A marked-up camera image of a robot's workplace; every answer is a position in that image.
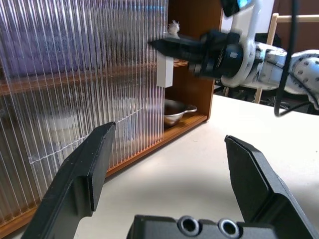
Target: white table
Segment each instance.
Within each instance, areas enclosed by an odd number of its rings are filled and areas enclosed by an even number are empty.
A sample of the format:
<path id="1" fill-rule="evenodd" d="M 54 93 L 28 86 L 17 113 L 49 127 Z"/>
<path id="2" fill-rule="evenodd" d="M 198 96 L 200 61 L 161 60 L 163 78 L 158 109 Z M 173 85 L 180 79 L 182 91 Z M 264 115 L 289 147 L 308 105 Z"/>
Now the white table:
<path id="1" fill-rule="evenodd" d="M 230 185 L 225 136 L 261 150 L 319 230 L 319 117 L 214 96 L 208 123 L 104 186 L 98 210 L 77 239 L 125 239 L 135 214 L 242 221 Z"/>

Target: bowl handle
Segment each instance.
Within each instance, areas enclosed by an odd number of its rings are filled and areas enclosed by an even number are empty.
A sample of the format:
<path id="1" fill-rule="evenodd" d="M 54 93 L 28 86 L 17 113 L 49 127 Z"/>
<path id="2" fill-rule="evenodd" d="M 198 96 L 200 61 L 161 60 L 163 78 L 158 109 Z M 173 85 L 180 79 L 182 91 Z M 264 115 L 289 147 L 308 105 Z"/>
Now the bowl handle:
<path id="1" fill-rule="evenodd" d="M 185 110 L 185 113 L 192 113 L 192 112 L 196 112 L 196 111 L 197 111 L 196 106 L 188 105 L 187 109 Z"/>

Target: wooden frame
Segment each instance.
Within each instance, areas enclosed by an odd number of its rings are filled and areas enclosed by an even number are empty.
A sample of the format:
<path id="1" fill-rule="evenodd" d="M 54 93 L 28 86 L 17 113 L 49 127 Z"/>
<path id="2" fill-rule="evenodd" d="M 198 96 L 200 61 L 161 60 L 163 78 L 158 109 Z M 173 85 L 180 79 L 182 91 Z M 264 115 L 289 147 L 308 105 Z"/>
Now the wooden frame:
<path id="1" fill-rule="evenodd" d="M 168 20 L 176 20 L 180 23 L 181 31 L 183 35 L 189 35 L 193 37 L 199 37 L 202 33 L 207 32 L 212 28 L 220 29 L 222 21 L 222 8 L 219 1 L 212 0 L 169 0 L 168 5 Z M 115 76 L 118 76 L 123 69 L 118 69 Z M 0 85 L 0 96 L 15 94 L 25 91 L 37 91 L 47 86 L 54 86 L 57 84 L 67 83 L 67 77 L 61 76 L 58 78 L 51 78 L 40 81 L 39 85 Z M 75 81 L 81 82 L 81 76 L 75 77 Z M 133 162 L 149 155 L 154 150 L 165 146 L 172 140 L 178 138 L 182 134 L 200 125 L 204 121 L 208 120 L 211 115 L 211 103 L 214 90 L 214 81 L 211 79 L 198 79 L 193 76 L 187 69 L 187 62 L 175 60 L 174 61 L 174 77 L 173 86 L 166 89 L 166 97 L 174 100 L 181 101 L 186 104 L 192 104 L 197 106 L 198 111 L 193 114 L 186 114 L 180 123 L 174 127 L 168 128 L 164 131 L 163 139 L 157 144 L 147 148 L 146 150 L 139 152 L 135 156 L 127 159 L 126 161 L 118 164 L 117 166 L 110 168 L 107 175 L 110 176 L 121 169 L 129 166 Z M 0 238 L 7 236 L 13 231 L 26 225 L 31 219 L 32 215 L 36 211 L 36 206 L 20 214 L 19 216 L 12 218 L 5 224 L 0 225 Z"/>
<path id="2" fill-rule="evenodd" d="M 268 31 L 267 44 L 272 45 L 274 43 L 277 24 L 291 22 L 291 16 L 279 16 L 278 13 L 274 13 Z M 319 15 L 299 15 L 297 16 L 297 22 L 319 22 Z M 257 89 L 255 96 L 255 103 L 259 104 L 261 100 L 263 90 Z"/>

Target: metal bowl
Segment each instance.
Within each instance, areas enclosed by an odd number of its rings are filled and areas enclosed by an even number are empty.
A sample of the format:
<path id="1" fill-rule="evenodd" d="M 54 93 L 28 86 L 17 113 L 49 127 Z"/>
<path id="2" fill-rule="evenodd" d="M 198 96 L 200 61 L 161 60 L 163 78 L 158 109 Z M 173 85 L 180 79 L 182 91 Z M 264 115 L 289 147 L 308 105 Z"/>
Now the metal bowl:
<path id="1" fill-rule="evenodd" d="M 185 113 L 196 111 L 196 106 L 165 99 L 164 124 L 166 126 L 174 126 L 178 124 Z"/>

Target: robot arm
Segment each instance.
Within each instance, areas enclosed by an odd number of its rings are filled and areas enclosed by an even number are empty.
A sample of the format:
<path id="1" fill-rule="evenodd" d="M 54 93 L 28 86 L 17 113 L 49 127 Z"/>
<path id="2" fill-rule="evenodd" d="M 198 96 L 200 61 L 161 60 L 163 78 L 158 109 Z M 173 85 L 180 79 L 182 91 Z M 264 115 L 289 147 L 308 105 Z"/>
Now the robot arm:
<path id="1" fill-rule="evenodd" d="M 256 24 L 261 0 L 221 0 L 226 16 L 234 16 L 229 34 L 211 30 L 200 40 L 165 38 L 150 44 L 168 57 L 189 62 L 197 76 L 221 79 L 224 86 L 274 90 L 279 87 L 286 51 L 255 42 Z M 240 11 L 251 10 L 248 29 L 242 29 Z M 308 95 L 319 110 L 319 50 L 308 50 L 292 56 L 285 91 Z"/>

